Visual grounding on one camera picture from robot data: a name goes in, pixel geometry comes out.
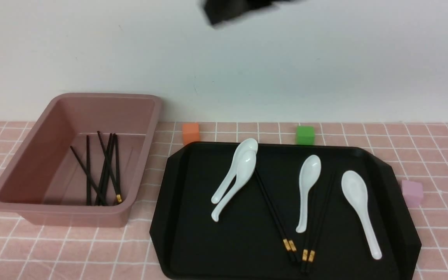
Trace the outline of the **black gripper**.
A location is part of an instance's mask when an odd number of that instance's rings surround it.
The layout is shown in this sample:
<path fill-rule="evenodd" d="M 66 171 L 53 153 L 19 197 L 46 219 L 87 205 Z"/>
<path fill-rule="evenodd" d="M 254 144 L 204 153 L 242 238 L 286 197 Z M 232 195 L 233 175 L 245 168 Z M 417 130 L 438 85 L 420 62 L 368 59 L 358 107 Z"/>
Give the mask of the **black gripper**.
<path fill-rule="evenodd" d="M 297 5 L 303 0 L 202 0 L 201 10 L 208 25 L 217 27 L 259 12 L 273 11 L 282 5 Z"/>

